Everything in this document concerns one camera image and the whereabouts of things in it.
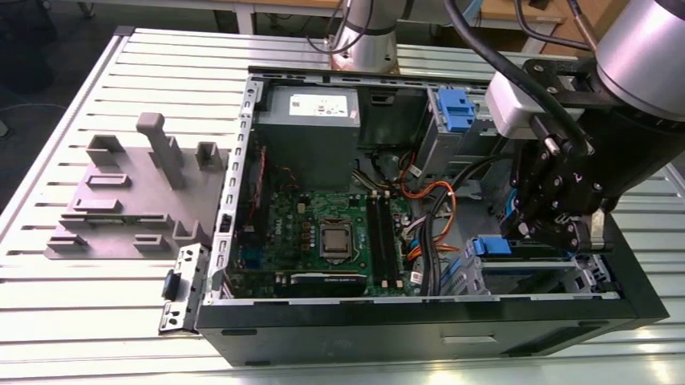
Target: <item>metal bracket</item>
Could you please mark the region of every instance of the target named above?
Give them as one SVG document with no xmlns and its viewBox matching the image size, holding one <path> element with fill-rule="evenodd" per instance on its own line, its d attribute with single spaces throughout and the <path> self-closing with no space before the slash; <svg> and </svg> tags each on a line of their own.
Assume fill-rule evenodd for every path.
<svg viewBox="0 0 685 385">
<path fill-rule="evenodd" d="M 159 322 L 159 335 L 198 334 L 195 321 L 208 262 L 210 252 L 202 244 L 179 249 L 175 268 L 164 281 L 163 297 L 167 303 Z"/>
</svg>

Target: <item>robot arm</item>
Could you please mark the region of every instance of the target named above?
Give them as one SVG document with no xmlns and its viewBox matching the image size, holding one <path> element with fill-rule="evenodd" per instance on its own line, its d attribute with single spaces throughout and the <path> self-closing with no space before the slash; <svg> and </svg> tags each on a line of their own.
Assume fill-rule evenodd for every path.
<svg viewBox="0 0 685 385">
<path fill-rule="evenodd" d="M 458 0 L 461 11 L 479 0 Z M 398 20 L 446 24 L 450 17 L 442 0 L 344 0 L 344 24 L 332 45 L 332 66 L 338 70 L 395 72 Z"/>
<path fill-rule="evenodd" d="M 499 134 L 523 139 L 503 236 L 529 237 L 570 252 L 609 250 L 605 214 L 685 149 L 685 2 L 633 0 L 594 59 L 529 60 L 525 72 L 506 71 L 514 64 L 470 33 L 462 15 L 470 4 L 351 0 L 332 66 L 396 71 L 396 20 L 451 22 L 499 71 L 486 97 Z"/>
<path fill-rule="evenodd" d="M 633 0 L 595 59 L 523 65 L 577 119 L 590 149 L 582 156 L 569 151 L 557 117 L 495 75 L 486 99 L 499 133 L 537 139 L 515 155 L 503 236 L 574 253 L 611 249 L 605 214 L 685 149 L 685 52 L 676 47 L 685 47 L 685 2 Z"/>
</svg>

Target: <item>slotted metal table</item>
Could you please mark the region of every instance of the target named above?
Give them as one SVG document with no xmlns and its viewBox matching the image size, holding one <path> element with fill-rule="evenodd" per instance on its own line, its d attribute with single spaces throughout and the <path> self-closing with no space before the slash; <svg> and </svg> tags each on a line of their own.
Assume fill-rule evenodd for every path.
<svg viewBox="0 0 685 385">
<path fill-rule="evenodd" d="M 522 63 L 531 56 L 510 54 Z M 399 47 L 403 74 L 489 79 L 466 50 Z M 546 358 L 231 369 L 202 337 L 157 337 L 172 261 L 51 261 L 93 135 L 144 145 L 137 115 L 165 115 L 181 147 L 232 148 L 248 65 L 326 68 L 303 39 L 137 29 L 115 36 L 0 216 L 0 379 L 97 383 L 685 383 L 685 188 L 673 167 L 614 212 L 669 319 Z"/>
</svg>

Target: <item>white label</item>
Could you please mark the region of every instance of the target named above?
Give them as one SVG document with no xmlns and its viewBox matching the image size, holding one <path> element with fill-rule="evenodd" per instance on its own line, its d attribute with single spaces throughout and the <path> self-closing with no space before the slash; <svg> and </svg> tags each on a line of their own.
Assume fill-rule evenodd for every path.
<svg viewBox="0 0 685 385">
<path fill-rule="evenodd" d="M 290 96 L 290 115 L 347 117 L 347 97 L 295 94 Z"/>
<path fill-rule="evenodd" d="M 417 166 L 411 165 L 408 166 L 408 172 L 415 176 L 415 177 L 419 177 L 421 176 L 421 168 L 418 168 Z"/>
<path fill-rule="evenodd" d="M 422 280 L 423 280 L 423 274 L 421 274 L 418 271 L 413 271 L 411 275 L 408 276 L 408 281 L 411 283 L 415 283 L 417 285 L 421 285 Z"/>
</svg>

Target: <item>orange wire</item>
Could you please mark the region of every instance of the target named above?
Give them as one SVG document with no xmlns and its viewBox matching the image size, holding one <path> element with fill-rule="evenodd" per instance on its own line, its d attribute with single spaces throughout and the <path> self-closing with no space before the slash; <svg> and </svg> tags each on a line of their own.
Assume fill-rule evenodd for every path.
<svg viewBox="0 0 685 385">
<path fill-rule="evenodd" d="M 461 251 L 461 249 L 458 247 L 447 246 L 447 245 L 437 245 L 435 248 L 438 249 L 438 251 Z M 419 247 L 417 246 L 414 248 L 414 250 L 411 250 L 411 252 L 407 254 L 407 260 L 413 261 L 421 255 L 422 255 L 422 252 L 421 252 Z"/>
<path fill-rule="evenodd" d="M 442 186 L 442 187 L 445 187 L 447 189 L 447 192 L 449 192 L 449 195 L 450 195 L 451 215 L 450 215 L 450 219 L 447 220 L 447 223 L 445 224 L 445 228 L 442 229 L 442 232 L 439 233 L 438 237 L 434 240 L 435 244 L 438 244 L 438 243 L 441 243 L 445 240 L 445 237 L 447 237 L 447 233 L 450 232 L 451 225 L 454 224 L 454 218 L 455 218 L 455 213 L 457 213 L 457 197 L 455 197 L 455 192 L 454 192 L 454 189 L 451 188 L 451 184 L 449 182 L 443 181 L 443 180 L 433 182 L 419 192 L 408 191 L 407 186 L 404 185 L 404 176 L 407 175 L 407 171 L 411 168 L 415 160 L 417 160 L 417 154 L 413 154 L 411 155 L 411 159 L 408 161 L 408 166 L 402 170 L 402 172 L 399 174 L 399 182 L 400 182 L 399 186 L 400 186 L 400 189 L 402 189 L 402 194 L 404 194 L 404 196 L 408 197 L 408 198 L 421 199 L 421 198 L 426 197 L 433 192 L 433 190 L 437 187 Z M 417 246 L 414 248 L 414 250 L 407 254 L 407 259 L 411 261 L 419 255 L 421 255 L 421 249 Z"/>
</svg>

